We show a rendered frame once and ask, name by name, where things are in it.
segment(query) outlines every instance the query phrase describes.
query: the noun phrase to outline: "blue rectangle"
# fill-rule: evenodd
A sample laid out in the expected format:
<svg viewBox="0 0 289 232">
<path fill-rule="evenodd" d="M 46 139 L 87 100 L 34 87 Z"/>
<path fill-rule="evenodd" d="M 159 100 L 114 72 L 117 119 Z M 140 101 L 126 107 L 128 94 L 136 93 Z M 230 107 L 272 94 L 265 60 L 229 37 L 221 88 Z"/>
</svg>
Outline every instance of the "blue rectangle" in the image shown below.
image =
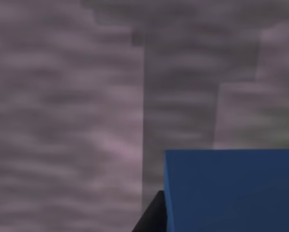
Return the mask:
<svg viewBox="0 0 289 232">
<path fill-rule="evenodd" d="M 168 232 L 289 232 L 289 150 L 169 150 Z"/>
</svg>

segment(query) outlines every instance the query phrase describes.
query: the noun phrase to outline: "black corner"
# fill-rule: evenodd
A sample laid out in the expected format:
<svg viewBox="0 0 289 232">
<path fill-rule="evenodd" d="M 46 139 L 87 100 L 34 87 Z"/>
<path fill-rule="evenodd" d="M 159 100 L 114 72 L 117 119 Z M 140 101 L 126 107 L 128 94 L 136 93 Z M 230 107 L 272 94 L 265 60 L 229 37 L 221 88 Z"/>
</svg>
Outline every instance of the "black corner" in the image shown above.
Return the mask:
<svg viewBox="0 0 289 232">
<path fill-rule="evenodd" d="M 167 232 L 164 191 L 158 191 L 132 232 Z"/>
</svg>

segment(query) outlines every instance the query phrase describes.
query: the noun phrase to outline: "blue panel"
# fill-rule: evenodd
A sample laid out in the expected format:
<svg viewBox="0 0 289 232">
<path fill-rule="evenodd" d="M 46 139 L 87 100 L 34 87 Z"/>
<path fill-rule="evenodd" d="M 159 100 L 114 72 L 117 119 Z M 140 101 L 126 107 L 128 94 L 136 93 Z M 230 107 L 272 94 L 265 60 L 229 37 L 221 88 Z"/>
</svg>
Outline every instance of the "blue panel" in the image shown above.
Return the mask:
<svg viewBox="0 0 289 232">
<path fill-rule="evenodd" d="M 289 150 L 169 150 L 168 232 L 289 232 Z"/>
</svg>

